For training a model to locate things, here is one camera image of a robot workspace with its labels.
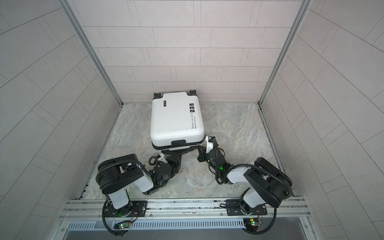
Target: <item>black mounting plate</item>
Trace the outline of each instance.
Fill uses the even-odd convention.
[[[147,201],[131,201],[131,202],[132,202],[132,207],[134,207],[134,208],[136,208],[138,210],[139,217],[144,217],[145,216],[145,212],[147,210],[147,203],[148,202]],[[105,212],[105,217],[120,217],[120,215],[123,214],[122,212],[125,211],[124,207],[122,207],[121,209],[116,210],[113,207],[111,201],[108,202],[108,204],[106,206],[106,209],[108,209],[109,211]],[[125,217],[133,217],[133,214],[134,214],[134,212],[131,211]]]
[[[238,199],[227,199],[225,201],[225,204],[227,205],[228,216],[246,216],[240,209],[231,208],[231,207],[240,208]],[[265,204],[257,205],[256,208],[260,211],[261,215],[267,215]],[[259,213],[253,212],[252,215],[259,215]]]

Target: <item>marble floor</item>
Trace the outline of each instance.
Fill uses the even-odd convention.
[[[254,103],[200,103],[205,134],[215,136],[225,159],[231,164],[253,163],[264,157],[277,166],[257,105]],[[126,104],[98,162],[135,153],[147,169],[148,159],[159,151],[153,149],[149,137],[150,104]],[[218,185],[208,164],[198,162],[197,150],[184,154],[178,174],[152,195],[144,195],[134,184],[126,187],[131,199],[239,197],[249,183]],[[83,193],[83,199],[105,199],[95,181],[97,169]]]

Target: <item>tiled wall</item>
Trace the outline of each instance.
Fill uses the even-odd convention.
[[[123,102],[258,101],[301,1],[68,0]]]
[[[262,106],[323,239],[384,237],[383,16],[314,0]]]
[[[0,1],[0,239],[47,236],[118,109],[55,0]]]

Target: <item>metal vent grille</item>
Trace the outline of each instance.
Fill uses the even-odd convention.
[[[238,218],[226,219],[158,219],[137,220],[131,230],[159,230],[159,229],[192,229],[192,228],[242,228],[243,220]]]

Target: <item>white suitcase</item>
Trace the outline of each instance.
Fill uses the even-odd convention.
[[[204,141],[204,125],[196,91],[155,93],[152,100],[151,140],[156,150],[178,150]]]

